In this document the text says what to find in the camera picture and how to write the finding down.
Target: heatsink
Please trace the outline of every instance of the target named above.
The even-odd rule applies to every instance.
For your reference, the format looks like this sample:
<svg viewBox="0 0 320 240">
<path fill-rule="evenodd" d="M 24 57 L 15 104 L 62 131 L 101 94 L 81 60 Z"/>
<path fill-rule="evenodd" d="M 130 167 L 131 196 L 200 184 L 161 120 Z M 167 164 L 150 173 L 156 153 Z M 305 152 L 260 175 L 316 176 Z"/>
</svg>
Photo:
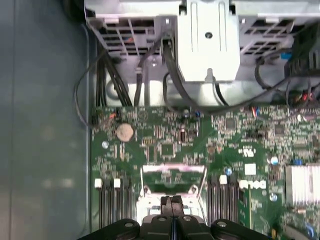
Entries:
<svg viewBox="0 0 320 240">
<path fill-rule="evenodd" d="M 320 203 L 320 165 L 285 168 L 286 202 L 292 206 Z"/>
</svg>

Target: motherboard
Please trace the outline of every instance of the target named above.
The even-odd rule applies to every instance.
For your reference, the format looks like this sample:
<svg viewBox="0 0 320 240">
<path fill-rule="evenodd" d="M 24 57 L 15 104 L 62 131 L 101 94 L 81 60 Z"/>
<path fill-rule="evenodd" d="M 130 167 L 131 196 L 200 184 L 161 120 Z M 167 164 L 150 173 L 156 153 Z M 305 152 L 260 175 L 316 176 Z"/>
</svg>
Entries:
<svg viewBox="0 0 320 240">
<path fill-rule="evenodd" d="M 91 134 L 92 230 L 160 214 L 181 195 L 184 213 L 242 224 L 286 240 L 290 226 L 320 236 L 320 110 L 246 107 L 100 107 Z"/>
</svg>

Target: ram slot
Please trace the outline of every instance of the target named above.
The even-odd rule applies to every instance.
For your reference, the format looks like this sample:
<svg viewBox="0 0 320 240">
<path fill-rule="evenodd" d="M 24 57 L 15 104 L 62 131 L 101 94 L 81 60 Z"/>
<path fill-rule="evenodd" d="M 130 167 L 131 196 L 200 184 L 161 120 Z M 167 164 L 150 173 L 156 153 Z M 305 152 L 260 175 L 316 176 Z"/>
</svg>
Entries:
<svg viewBox="0 0 320 240">
<path fill-rule="evenodd" d="M 105 226 L 105 189 L 102 187 L 98 190 L 99 206 L 98 206 L 98 215 L 99 215 L 99 229 Z"/>
<path fill-rule="evenodd" d="M 238 184 L 236 179 L 231 179 L 229 183 L 229 220 L 237 223 L 238 222 Z"/>
<path fill-rule="evenodd" d="M 211 176 L 208 180 L 208 186 L 208 221 L 209 223 L 212 223 L 221 218 L 220 187 L 218 178 L 216 176 Z"/>
<path fill-rule="evenodd" d="M 110 180 L 106 181 L 104 204 L 105 204 L 105 226 L 114 222 L 114 190 Z"/>
<path fill-rule="evenodd" d="M 220 200 L 220 186 L 218 182 L 213 183 L 212 195 L 213 195 L 213 221 L 221 218 L 221 200 Z"/>
<path fill-rule="evenodd" d="M 123 201 L 122 201 L 122 216 L 124 219 L 131 219 L 132 206 L 132 188 L 131 182 L 128 179 L 123 180 Z"/>
<path fill-rule="evenodd" d="M 122 209 L 122 199 L 123 199 L 123 186 L 122 184 L 120 185 L 120 187 L 117 187 L 114 189 L 114 201 L 115 201 L 115 219 L 114 221 L 119 221 L 122 219 L 122 213 L 123 213 L 123 209 Z"/>
<path fill-rule="evenodd" d="M 221 218 L 229 219 L 229 189 L 228 185 L 220 185 Z"/>
<path fill-rule="evenodd" d="M 209 226 L 210 224 L 214 221 L 213 215 L 214 215 L 214 205 L 213 205 L 213 186 L 210 182 L 208 181 L 208 190 L 207 190 L 207 201 L 206 201 L 206 209 L 207 209 L 207 216 L 208 216 L 208 223 Z"/>
</svg>

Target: integrated circuit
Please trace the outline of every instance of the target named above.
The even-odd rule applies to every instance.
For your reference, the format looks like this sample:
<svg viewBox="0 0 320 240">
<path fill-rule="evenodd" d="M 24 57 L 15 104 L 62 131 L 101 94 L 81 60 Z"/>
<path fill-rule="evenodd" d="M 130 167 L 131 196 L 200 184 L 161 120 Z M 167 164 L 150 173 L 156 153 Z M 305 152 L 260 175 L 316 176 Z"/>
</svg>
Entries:
<svg viewBox="0 0 320 240">
<path fill-rule="evenodd" d="M 283 124 L 274 125 L 274 135 L 277 137 L 285 135 L 285 126 Z"/>
<path fill-rule="evenodd" d="M 224 125 L 225 125 L 226 130 L 235 130 L 236 129 L 236 121 L 234 118 L 226 118 Z"/>
<path fill-rule="evenodd" d="M 162 143 L 160 149 L 161 149 L 160 153 L 162 157 L 175 156 L 175 146 L 172 143 Z"/>
</svg>

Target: green circuit board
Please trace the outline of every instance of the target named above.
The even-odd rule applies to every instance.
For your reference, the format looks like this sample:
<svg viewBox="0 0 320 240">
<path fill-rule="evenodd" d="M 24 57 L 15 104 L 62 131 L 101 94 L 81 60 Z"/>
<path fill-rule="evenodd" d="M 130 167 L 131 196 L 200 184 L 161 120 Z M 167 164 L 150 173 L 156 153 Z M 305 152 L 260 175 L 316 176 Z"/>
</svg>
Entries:
<svg viewBox="0 0 320 240">
<path fill-rule="evenodd" d="M 201 201 L 186 211 L 198 210 L 208 223 L 229 219 L 275 239 L 285 239 L 279 226 L 287 216 L 292 222 L 312 216 L 318 235 L 316 206 L 302 214 L 288 210 L 285 167 L 295 160 L 318 162 L 320 111 L 286 117 L 283 106 L 253 109 L 217 116 L 190 108 L 182 113 L 166 107 L 94 109 L 95 120 L 106 123 L 91 135 L 92 230 L 140 218 L 137 201 L 152 192 L 197 193 Z M 104 192 L 94 189 L 97 179 Z"/>
</svg>

